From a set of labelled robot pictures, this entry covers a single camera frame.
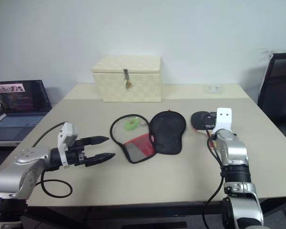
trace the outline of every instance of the black chair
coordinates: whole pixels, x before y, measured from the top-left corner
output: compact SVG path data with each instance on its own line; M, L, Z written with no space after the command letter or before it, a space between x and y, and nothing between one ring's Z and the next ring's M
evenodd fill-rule
M257 105L286 136L286 53L273 54Z

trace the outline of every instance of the laptop screen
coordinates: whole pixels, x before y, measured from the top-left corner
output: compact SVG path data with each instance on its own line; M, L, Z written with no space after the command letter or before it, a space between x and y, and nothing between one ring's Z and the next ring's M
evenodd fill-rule
M0 104L6 114L46 113L52 108L41 80L0 82Z

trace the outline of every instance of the table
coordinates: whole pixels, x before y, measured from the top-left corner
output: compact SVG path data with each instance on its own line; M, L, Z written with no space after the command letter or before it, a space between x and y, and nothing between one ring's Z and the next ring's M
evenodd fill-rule
M50 198L36 187L29 206L112 206L167 204L205 201L220 182L220 168L206 147L206 136L195 132L190 117L197 111L232 108L232 130L248 150L252 182L260 198L286 197L286 138L237 84L223 85L221 94L204 93L203 85L163 86L161 103L104 103L95 85L79 84L60 101L20 143L0 166L5 167L19 150L26 149L47 129L61 121L78 127L79 138L109 136L109 128L118 117L140 114L151 120L158 112L177 111L187 127L180 154L157 154L133 165L112 141L86 146L87 156L103 152L116 156L92 167L71 166L48 172L45 179L62 179L73 186L73 194L64 199ZM58 129L50 132L38 146L57 147ZM63 195L64 185L49 183L50 192ZM221 200L223 190L214 198Z

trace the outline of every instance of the black cable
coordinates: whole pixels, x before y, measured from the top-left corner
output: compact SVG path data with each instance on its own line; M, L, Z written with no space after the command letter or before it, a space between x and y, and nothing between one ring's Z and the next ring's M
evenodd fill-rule
M42 222L39 222L33 229L36 229Z
M218 155L218 152L217 152L217 150L216 150L216 147L215 147L215 145L214 145L214 143L213 143L213 141L212 141L212 137L211 137L211 135L210 135L208 129L206 128L206 126L205 126L205 124L204 124L203 117L206 116L206 115L210 116L209 114L203 114L203 115L201 116L201 122L202 122L202 124L203 124L203 126L204 126L204 129L205 129L205 131L206 131L206 135L208 136L208 139L210 140L210 143L211 143L211 145L212 145L212 147L213 147L213 150L214 150L214 152L215 152L215 154L216 154L216 157L217 157L217 159L218 159L217 161L218 161L218 163L219 163L220 166L223 166L223 164L222 164L222 162L221 162L221 160L220 160L220 157L219 157L219 155Z
M213 155L213 157L216 159L216 161L218 162L218 164L221 166L221 161L220 159L213 153L212 149L210 148L210 139L208 138L208 140L206 141L206 144L208 146L208 149L210 151L210 153Z
M72 194L73 188L72 188L72 186L71 186L68 182L63 181L63 180L58 180L58 179L44 180L44 174L45 174L45 172L46 172L46 170L43 170L43 171L42 171L42 173L41 173L41 178L40 178L40 182L36 183L35 186L37 186L37 185L40 184L42 190L43 190L48 196L53 197L53 198L66 198L66 197L68 197L69 195ZM48 190L47 190L46 187L44 186L44 183L45 183L45 182L50 182L50 181L61 182L61 183L65 184L65 185L67 185L67 186L69 187L69 189L70 189L70 192L69 192L67 195L64 195L64 196L57 196L57 195L54 195L54 194L48 192Z
M32 145L32 147L35 147L39 142L40 140L47 134L49 133L51 130L55 129L56 127L59 127L60 125L63 125L65 122L62 122L62 123L58 123L57 125L51 127L50 129L48 129L46 132L44 132L37 140L36 142Z
M221 167L223 166L223 164L222 164L222 162L221 162L221 160L220 160L220 157L219 157L219 155L218 155L218 152L217 152L217 150L216 150L216 147L215 147L215 145L214 145L214 143L213 143L213 141L212 141L211 135L210 135L210 133L209 133L208 129L206 128L206 126L205 126L205 124L204 124L204 121L203 121L203 117L206 116L206 115L210 116L209 114L203 114L203 115L201 116L201 122L202 122L202 124L203 124L203 126L204 126L204 129L205 129L205 131L206 131L206 134L207 134L207 136L208 136L208 140L207 140L206 144L207 144L207 147L208 147L210 153L211 153L212 156L216 159L216 161L218 162L218 164L219 164L219 166L220 166L220 168L221 168ZM212 151L212 149L210 148L210 143L211 143L211 145L212 145L212 147L213 147L213 150L214 150L215 154L214 154L214 152ZM217 188L216 191L211 195L211 197L207 200L207 202L204 204L204 207L203 207L203 210L202 210L202 219L203 219L204 225L205 225L205 227L206 227L207 229L210 229L210 228L209 228L209 226L208 226L208 224L207 224L207 222L206 222L206 220L205 220L205 209L206 209L206 207L209 205L209 203L212 201L212 199L218 194L218 192L220 191L220 189L221 189L223 183L224 183L224 177L221 177L221 181L220 181L220 184L219 184L218 188Z
M206 220L205 220L205 209L206 209L206 206L209 205L209 203L212 201L212 199L218 194L218 192L220 191L222 185L224 183L224 177L221 177L221 181L220 181L220 184L218 186L218 188L216 189L215 193L213 193L213 195L211 195L211 197L208 199L208 201L205 203L203 209L202 209L202 219L204 221L204 225L207 229L210 229Z
M35 146L40 142L40 140L41 140L47 133L49 133L51 130L55 129L56 127L59 127L59 126L63 125L64 123L65 123L65 122L58 123L57 125L55 125L55 126L51 127L50 129L48 129L46 132L44 132L44 133L36 140L36 142L32 145L32 147L35 147ZM48 196L53 197L53 198L65 198L65 197L68 197L69 195L72 194L73 188L72 188L72 186L71 186L68 182L63 181L63 180L58 180L58 179L44 180L44 174L45 174L45 172L46 172L46 170L44 169L44 170L42 171L42 173L41 173L40 182L36 183L35 187L40 184L42 190L43 190ZM48 192L47 189L46 189L46 187L44 186L44 183L45 183L45 182L50 182L50 181L61 182L61 183L66 184L66 185L69 187L70 192L69 192L67 195L64 195L64 196L57 196L57 195L54 195L54 194Z

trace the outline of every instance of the cream storage box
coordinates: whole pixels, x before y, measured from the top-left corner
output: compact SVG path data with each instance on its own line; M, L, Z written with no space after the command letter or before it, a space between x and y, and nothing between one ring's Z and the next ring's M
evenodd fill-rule
M92 69L104 102L161 102L161 57L107 56Z

